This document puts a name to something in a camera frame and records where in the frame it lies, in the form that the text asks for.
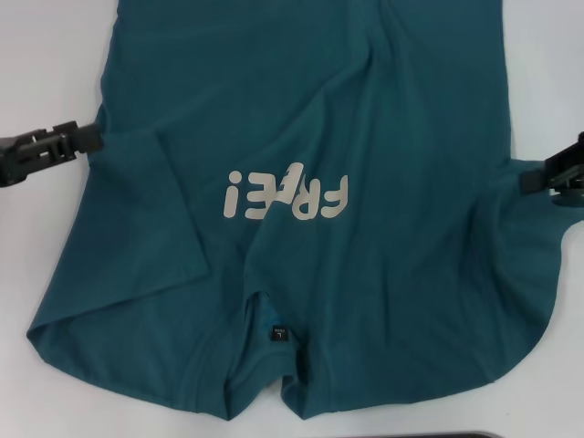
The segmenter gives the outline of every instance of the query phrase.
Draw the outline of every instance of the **white letter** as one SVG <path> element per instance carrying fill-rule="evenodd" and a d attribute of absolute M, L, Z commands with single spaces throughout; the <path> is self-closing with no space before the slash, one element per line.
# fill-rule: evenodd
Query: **white letter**
<path fill-rule="evenodd" d="M 238 171 L 233 171 L 229 173 L 229 181 L 232 184 L 239 184 L 241 182 L 241 173 Z M 223 209 L 223 216 L 231 218 L 235 216 L 237 212 L 237 200 L 239 199 L 239 191 L 234 185 L 227 187 L 227 193 L 225 194 L 225 207 Z"/>
<path fill-rule="evenodd" d="M 282 190 L 277 191 L 276 201 L 282 203 L 291 204 L 294 200 L 294 195 L 296 194 L 296 188 L 300 182 L 300 177 L 302 176 L 302 170 L 304 169 L 304 164 L 301 162 L 293 162 L 288 167 L 286 176 L 282 179 L 280 186 Z"/>
<path fill-rule="evenodd" d="M 247 201 L 250 203 L 266 203 L 264 208 L 248 208 L 245 210 L 247 219 L 261 221 L 266 217 L 267 209 L 276 199 L 276 177 L 271 173 L 251 172 L 248 176 L 251 184 L 263 185 L 262 190 L 256 190 L 247 194 Z"/>
<path fill-rule="evenodd" d="M 320 181 L 312 180 L 310 182 L 310 189 L 307 191 L 306 179 L 306 175 L 302 177 L 300 193 L 292 204 L 292 213 L 301 221 L 307 221 L 308 219 L 317 217 L 318 203 L 320 202 Z M 308 213 L 303 213 L 300 210 L 300 207 L 305 204 L 308 204 Z"/>
<path fill-rule="evenodd" d="M 349 177 L 345 175 L 340 179 L 340 190 L 325 192 L 325 199 L 330 203 L 338 201 L 339 205 L 335 207 L 322 207 L 320 213 L 328 219 L 338 216 L 345 209 L 349 201 Z"/>

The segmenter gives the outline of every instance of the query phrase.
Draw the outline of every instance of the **white table surface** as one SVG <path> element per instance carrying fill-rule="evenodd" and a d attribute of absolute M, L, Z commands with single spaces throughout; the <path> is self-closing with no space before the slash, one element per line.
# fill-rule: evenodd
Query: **white table surface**
<path fill-rule="evenodd" d="M 115 7 L 115 0 L 0 0 L 0 137 L 93 120 Z M 516 155 L 545 159 L 584 130 L 584 1 L 506 0 L 505 31 Z M 584 437 L 584 224 L 564 239 L 557 307 L 534 352 L 497 383 L 446 399 L 302 422 L 280 401 L 275 383 L 243 414 L 224 422 L 136 401 L 52 369 L 25 332 L 87 173 L 83 158 L 0 189 L 0 437 L 333 437 L 465 430 L 505 438 Z"/>

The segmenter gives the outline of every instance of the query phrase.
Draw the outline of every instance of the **size tag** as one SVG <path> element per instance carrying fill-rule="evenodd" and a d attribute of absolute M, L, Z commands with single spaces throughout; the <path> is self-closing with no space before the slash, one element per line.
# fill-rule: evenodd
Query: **size tag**
<path fill-rule="evenodd" d="M 284 326 L 272 326 L 270 334 L 272 342 L 282 342 L 288 340 L 288 329 Z"/>

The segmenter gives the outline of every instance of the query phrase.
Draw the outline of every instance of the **black clip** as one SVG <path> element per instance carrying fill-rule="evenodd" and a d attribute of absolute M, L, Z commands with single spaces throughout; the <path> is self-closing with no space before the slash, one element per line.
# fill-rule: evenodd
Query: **black clip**
<path fill-rule="evenodd" d="M 75 152 L 92 153 L 103 147 L 96 124 L 79 128 L 75 121 L 51 132 L 34 130 L 0 139 L 0 187 L 21 183 L 33 172 L 75 160 Z"/>
<path fill-rule="evenodd" d="M 519 175 L 521 193 L 554 190 L 554 203 L 567 207 L 584 207 L 584 132 L 578 142 L 548 158 L 543 170 Z"/>

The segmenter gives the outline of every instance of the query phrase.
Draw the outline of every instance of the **black clamp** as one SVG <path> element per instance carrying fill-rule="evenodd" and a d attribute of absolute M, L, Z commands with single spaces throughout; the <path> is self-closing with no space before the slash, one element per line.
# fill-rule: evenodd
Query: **black clamp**
<path fill-rule="evenodd" d="M 34 130 L 0 139 L 0 187 L 21 183 L 33 172 L 75 160 L 75 152 L 92 153 L 103 147 L 96 124 L 79 128 L 75 121 L 52 131 Z"/>
<path fill-rule="evenodd" d="M 578 142 L 548 158 L 543 169 L 519 175 L 521 193 L 554 190 L 554 203 L 567 207 L 584 207 L 584 132 Z"/>

